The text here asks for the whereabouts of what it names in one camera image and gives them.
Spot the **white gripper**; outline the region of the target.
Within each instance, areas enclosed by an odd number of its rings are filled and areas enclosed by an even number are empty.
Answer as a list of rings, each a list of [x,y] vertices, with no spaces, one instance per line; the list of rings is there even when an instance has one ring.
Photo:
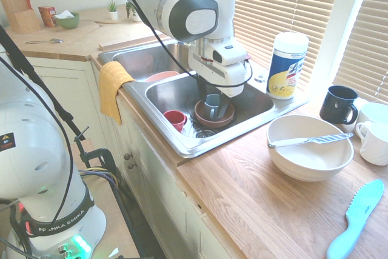
[[[198,75],[196,83],[198,94],[202,103],[207,99],[207,82],[216,84],[216,88],[222,93],[219,94],[219,104],[216,111],[216,117],[222,118],[229,106],[230,98],[243,92],[245,68],[241,62],[229,66],[222,66],[216,61],[207,64],[199,60],[197,54],[189,54],[189,67]]]

